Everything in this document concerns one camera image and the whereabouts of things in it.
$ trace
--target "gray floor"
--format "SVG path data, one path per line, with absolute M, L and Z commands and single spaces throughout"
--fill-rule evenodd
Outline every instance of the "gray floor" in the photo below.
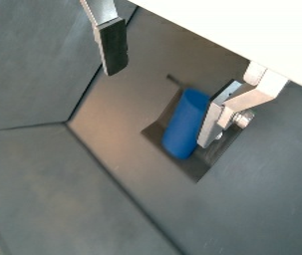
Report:
M 177 254 L 63 125 L 0 131 L 0 244 L 12 255 Z
M 70 127 L 186 254 L 302 254 L 302 88 L 258 107 L 248 130 L 198 184 L 141 135 L 175 86 L 213 94 L 246 61 L 141 11 L 128 68 L 99 75 Z

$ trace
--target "dark gray panel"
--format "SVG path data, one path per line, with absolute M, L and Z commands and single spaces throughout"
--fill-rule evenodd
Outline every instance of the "dark gray panel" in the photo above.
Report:
M 64 126 L 0 131 L 0 235 L 12 255 L 175 254 Z
M 79 0 L 0 1 L 0 128 L 66 121 L 100 63 Z
M 130 67 L 100 76 L 71 128 L 187 254 L 302 254 L 302 88 L 257 108 L 194 184 L 141 131 L 175 93 L 167 73 L 213 93 L 246 63 L 146 12 L 130 41 Z

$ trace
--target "gray wall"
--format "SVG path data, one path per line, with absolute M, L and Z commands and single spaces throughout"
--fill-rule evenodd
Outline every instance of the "gray wall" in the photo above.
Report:
M 135 6 L 116 4 L 128 18 Z M 66 121 L 100 63 L 78 0 L 1 0 L 0 128 Z

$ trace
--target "blue cylinder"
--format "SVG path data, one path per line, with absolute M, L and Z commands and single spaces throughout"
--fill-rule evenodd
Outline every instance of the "blue cylinder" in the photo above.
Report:
M 162 146 L 177 158 L 186 159 L 197 147 L 197 136 L 209 103 L 209 96 L 201 91 L 186 89 L 170 119 Z

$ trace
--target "blue object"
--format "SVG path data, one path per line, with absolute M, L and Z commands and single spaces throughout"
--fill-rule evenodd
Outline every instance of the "blue object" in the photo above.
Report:
M 209 96 L 201 91 L 186 89 L 170 119 L 162 146 L 177 158 L 186 159 L 197 147 L 197 136 L 209 103 Z

